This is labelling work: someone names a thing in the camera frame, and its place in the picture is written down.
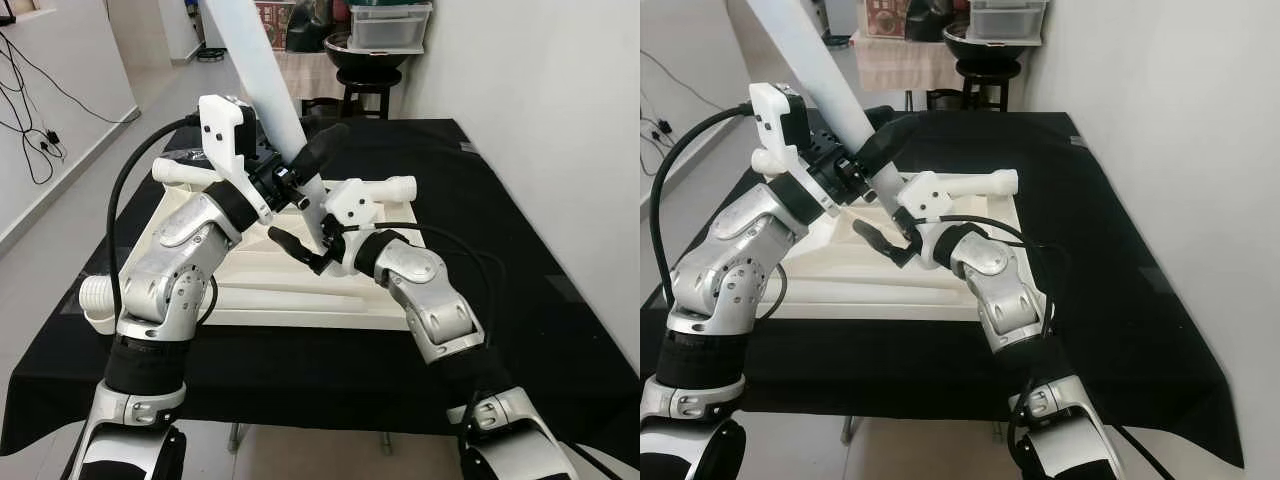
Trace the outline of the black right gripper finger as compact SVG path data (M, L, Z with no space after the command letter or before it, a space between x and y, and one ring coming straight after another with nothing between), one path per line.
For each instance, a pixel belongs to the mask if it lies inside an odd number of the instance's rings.
M906 250L892 244L884 234L870 223L861 219L852 221L854 232L860 236L877 253L892 262L906 262Z
M321 268L323 256L307 248L297 236L278 227L268 229L268 237L276 243L288 256L307 268Z

